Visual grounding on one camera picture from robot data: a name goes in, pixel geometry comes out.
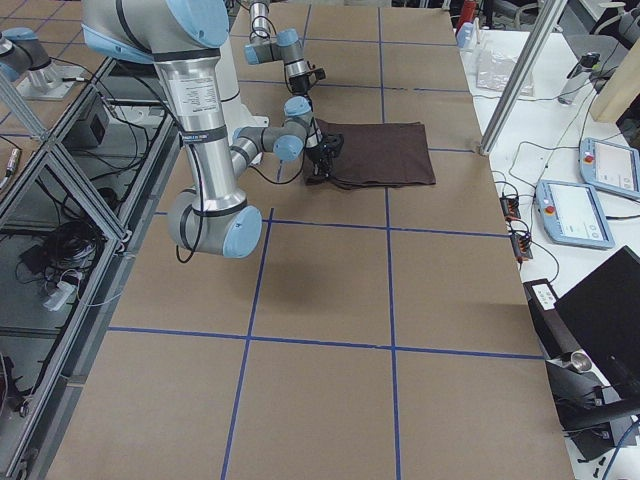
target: black cloth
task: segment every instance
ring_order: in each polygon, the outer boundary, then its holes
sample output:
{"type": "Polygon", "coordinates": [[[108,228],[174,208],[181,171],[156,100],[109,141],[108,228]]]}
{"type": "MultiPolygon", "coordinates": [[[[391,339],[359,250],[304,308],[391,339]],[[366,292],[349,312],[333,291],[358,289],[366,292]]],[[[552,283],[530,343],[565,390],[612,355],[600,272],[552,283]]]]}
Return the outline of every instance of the black cloth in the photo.
{"type": "MultiPolygon", "coordinates": [[[[341,133],[344,145],[327,178],[344,189],[364,187],[402,187],[436,183],[421,123],[353,125],[318,120],[322,132],[341,133]]],[[[306,162],[307,183],[312,173],[306,162]]]]}

